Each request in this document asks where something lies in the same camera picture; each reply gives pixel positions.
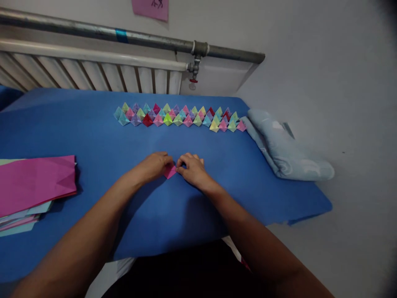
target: pipe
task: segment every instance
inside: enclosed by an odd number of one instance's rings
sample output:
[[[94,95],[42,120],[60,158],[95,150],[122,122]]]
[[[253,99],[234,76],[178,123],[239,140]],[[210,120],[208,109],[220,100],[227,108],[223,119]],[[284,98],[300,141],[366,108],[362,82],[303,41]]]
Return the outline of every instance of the pipe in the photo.
[[[0,8],[0,24],[260,64],[265,54]]]

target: folded blanket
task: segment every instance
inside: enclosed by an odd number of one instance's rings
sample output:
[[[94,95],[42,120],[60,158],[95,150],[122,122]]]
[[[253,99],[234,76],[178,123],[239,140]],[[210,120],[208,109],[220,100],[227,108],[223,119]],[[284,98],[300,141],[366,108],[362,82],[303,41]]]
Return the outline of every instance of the folded blanket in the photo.
[[[268,112],[251,109],[248,118],[241,120],[277,177],[304,181],[333,178],[334,168],[295,141]]]

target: blue table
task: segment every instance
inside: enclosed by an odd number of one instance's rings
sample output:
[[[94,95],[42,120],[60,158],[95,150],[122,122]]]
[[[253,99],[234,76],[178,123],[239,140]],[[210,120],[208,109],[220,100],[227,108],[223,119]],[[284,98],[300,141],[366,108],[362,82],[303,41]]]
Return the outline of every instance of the blue table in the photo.
[[[0,282],[28,274],[57,241],[125,172],[154,151],[176,160],[197,153],[206,169],[265,225],[331,210],[311,182],[276,178],[247,132],[214,133],[207,127],[121,126],[113,117],[124,102],[163,107],[230,107],[239,98],[35,89],[0,113],[0,158],[76,155],[79,194],[57,200],[33,230],[0,238]],[[176,174],[143,187],[126,208],[112,255],[156,255],[221,238],[227,230],[211,203]]]

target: paper poster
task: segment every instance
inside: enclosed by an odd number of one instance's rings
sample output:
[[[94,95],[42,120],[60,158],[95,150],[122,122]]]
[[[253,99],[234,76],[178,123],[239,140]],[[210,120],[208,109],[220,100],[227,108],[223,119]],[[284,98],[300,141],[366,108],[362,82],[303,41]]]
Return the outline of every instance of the paper poster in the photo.
[[[168,21],[168,0],[132,0],[132,10],[134,14]]]

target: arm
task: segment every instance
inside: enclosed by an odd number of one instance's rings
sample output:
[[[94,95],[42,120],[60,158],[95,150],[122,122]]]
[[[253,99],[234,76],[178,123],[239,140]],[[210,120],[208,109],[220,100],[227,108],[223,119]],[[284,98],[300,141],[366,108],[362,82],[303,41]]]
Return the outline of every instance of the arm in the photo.
[[[276,236],[207,174],[203,159],[186,153],[179,158],[177,171],[211,200],[247,264],[278,297],[333,297]]]
[[[166,152],[154,153],[124,174],[19,283],[11,297],[84,295],[106,262],[128,201],[145,183],[161,176],[171,162]]]

